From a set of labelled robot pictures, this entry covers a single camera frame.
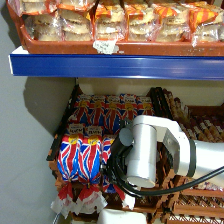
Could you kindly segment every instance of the blue shelf edge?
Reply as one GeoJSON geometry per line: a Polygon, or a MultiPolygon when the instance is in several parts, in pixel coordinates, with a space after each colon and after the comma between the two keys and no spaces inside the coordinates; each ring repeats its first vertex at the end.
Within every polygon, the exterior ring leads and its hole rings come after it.
{"type": "Polygon", "coordinates": [[[224,80],[224,57],[40,55],[13,52],[14,76],[224,80]]]}

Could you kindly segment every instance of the white wall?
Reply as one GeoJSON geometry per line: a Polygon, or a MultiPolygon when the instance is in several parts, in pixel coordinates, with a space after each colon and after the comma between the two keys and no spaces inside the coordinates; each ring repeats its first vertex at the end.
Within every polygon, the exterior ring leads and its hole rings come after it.
{"type": "MultiPolygon", "coordinates": [[[[0,223],[48,224],[56,190],[45,159],[74,79],[13,77],[8,54],[19,40],[4,2],[0,8],[0,223]]],[[[224,82],[82,78],[80,84],[87,94],[145,95],[150,86],[162,86],[186,104],[220,105],[224,99],[224,82]]]]}

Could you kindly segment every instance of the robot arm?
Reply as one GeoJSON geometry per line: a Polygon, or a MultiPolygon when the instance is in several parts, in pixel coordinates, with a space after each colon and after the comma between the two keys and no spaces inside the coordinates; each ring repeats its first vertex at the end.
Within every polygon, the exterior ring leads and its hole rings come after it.
{"type": "MultiPolygon", "coordinates": [[[[141,115],[136,117],[128,128],[121,129],[111,145],[111,157],[106,169],[110,181],[120,185],[122,190],[134,194],[137,194],[134,186],[154,187],[157,141],[163,142],[172,155],[173,168],[178,175],[201,178],[202,182],[205,181],[205,175],[207,179],[211,178],[209,173],[224,164],[222,160],[224,143],[189,140],[177,122],[141,115]]],[[[214,175],[215,177],[210,181],[224,187],[223,171],[224,169],[221,169],[219,171],[221,174],[214,175]]]]}

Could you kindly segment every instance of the food package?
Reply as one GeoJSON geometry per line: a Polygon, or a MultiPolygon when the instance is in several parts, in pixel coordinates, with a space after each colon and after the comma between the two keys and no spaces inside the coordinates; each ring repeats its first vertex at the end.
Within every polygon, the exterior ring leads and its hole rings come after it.
{"type": "Polygon", "coordinates": [[[8,0],[8,3],[18,16],[47,14],[57,9],[56,0],[8,0]]]}
{"type": "Polygon", "coordinates": [[[89,105],[89,120],[91,125],[103,126],[104,125],[104,109],[105,109],[105,96],[93,95],[89,105]]]}
{"type": "Polygon", "coordinates": [[[62,138],[57,166],[66,184],[51,204],[52,210],[57,214],[61,213],[65,218],[70,211],[74,212],[76,207],[73,202],[72,182],[78,180],[78,159],[83,142],[83,130],[74,130],[73,134],[65,134],[62,138]]]}
{"type": "Polygon", "coordinates": [[[129,41],[150,41],[157,25],[157,16],[144,1],[124,1],[129,41]]]}
{"type": "Polygon", "coordinates": [[[105,101],[104,126],[110,134],[118,134],[120,129],[121,102],[119,96],[107,95],[105,101]]]}
{"type": "Polygon", "coordinates": [[[126,20],[119,0],[101,0],[95,13],[95,40],[123,40],[126,20]]]}
{"type": "Polygon", "coordinates": [[[89,12],[59,10],[65,41],[92,40],[92,22],[89,12]]]}
{"type": "Polygon", "coordinates": [[[224,10],[206,2],[184,4],[189,8],[192,45],[199,42],[217,42],[223,26],[224,10]]]}
{"type": "Polygon", "coordinates": [[[58,0],[57,7],[59,9],[68,9],[73,11],[89,11],[94,5],[96,0],[58,0]]]}
{"type": "Polygon", "coordinates": [[[215,142],[223,142],[221,135],[219,134],[217,128],[214,126],[212,119],[208,116],[202,117],[205,126],[208,128],[210,133],[212,134],[215,142]]]}
{"type": "Polygon", "coordinates": [[[34,40],[38,41],[61,41],[62,32],[60,19],[57,12],[44,15],[30,16],[28,19],[32,19],[32,25],[27,25],[27,30],[32,29],[32,35],[34,40]]]}
{"type": "Polygon", "coordinates": [[[136,100],[137,100],[138,115],[150,115],[150,116],[155,115],[152,100],[150,97],[138,96],[136,100]]]}
{"type": "Polygon", "coordinates": [[[195,119],[190,118],[190,126],[199,141],[209,142],[208,138],[205,136],[205,134],[201,131],[200,127],[197,125],[195,119]]]}
{"type": "Polygon", "coordinates": [[[202,132],[205,134],[205,136],[207,137],[207,139],[209,140],[209,142],[215,142],[214,137],[212,136],[211,132],[208,130],[208,128],[206,127],[202,117],[199,116],[195,116],[194,119],[196,120],[197,124],[199,125],[199,127],[201,128],[202,132]]]}
{"type": "Polygon", "coordinates": [[[75,111],[70,117],[70,120],[76,124],[87,124],[88,123],[88,110],[90,105],[91,96],[81,94],[77,97],[74,108],[75,111]]]}
{"type": "Polygon", "coordinates": [[[136,95],[134,94],[121,94],[121,113],[122,119],[125,118],[132,121],[136,116],[138,116],[136,95]]]}
{"type": "Polygon", "coordinates": [[[159,16],[160,28],[155,37],[156,42],[176,42],[190,39],[188,9],[176,3],[152,4],[159,16]]]}
{"type": "Polygon", "coordinates": [[[100,151],[103,128],[89,126],[80,148],[78,179],[84,185],[76,201],[75,214],[99,213],[106,205],[102,193],[99,191],[100,182],[100,151]]]}
{"type": "MultiPolygon", "coordinates": [[[[115,138],[116,138],[115,135],[104,135],[103,137],[101,149],[102,149],[102,164],[104,165],[107,164],[107,160],[110,158],[110,155],[111,155],[110,147],[115,138]]],[[[125,199],[124,192],[121,191],[121,189],[118,188],[116,185],[111,184],[106,175],[104,175],[103,177],[103,191],[106,193],[111,193],[111,194],[117,192],[122,201],[125,199]]]]}

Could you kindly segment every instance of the orange tray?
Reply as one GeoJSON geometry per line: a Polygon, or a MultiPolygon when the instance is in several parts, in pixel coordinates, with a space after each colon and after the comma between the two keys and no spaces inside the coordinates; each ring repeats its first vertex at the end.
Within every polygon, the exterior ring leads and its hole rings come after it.
{"type": "MultiPolygon", "coordinates": [[[[98,54],[93,41],[37,41],[27,33],[24,21],[8,5],[9,14],[15,23],[20,42],[31,54],[98,54]]],[[[117,42],[120,55],[161,55],[161,56],[224,56],[224,42],[200,43],[192,47],[190,42],[175,43],[139,43],[117,42]]]]}

